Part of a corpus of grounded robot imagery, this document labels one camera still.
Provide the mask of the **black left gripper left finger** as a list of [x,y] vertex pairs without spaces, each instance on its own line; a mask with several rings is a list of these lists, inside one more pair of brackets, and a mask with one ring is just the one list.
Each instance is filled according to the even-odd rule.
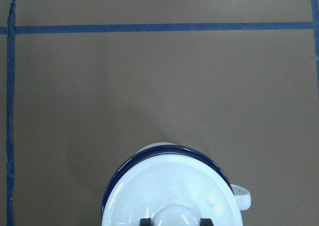
[[139,226],[152,226],[152,219],[151,218],[140,219]]

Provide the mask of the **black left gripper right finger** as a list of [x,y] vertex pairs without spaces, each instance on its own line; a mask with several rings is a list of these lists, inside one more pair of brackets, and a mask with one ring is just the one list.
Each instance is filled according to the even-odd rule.
[[200,219],[200,226],[213,226],[211,219]]

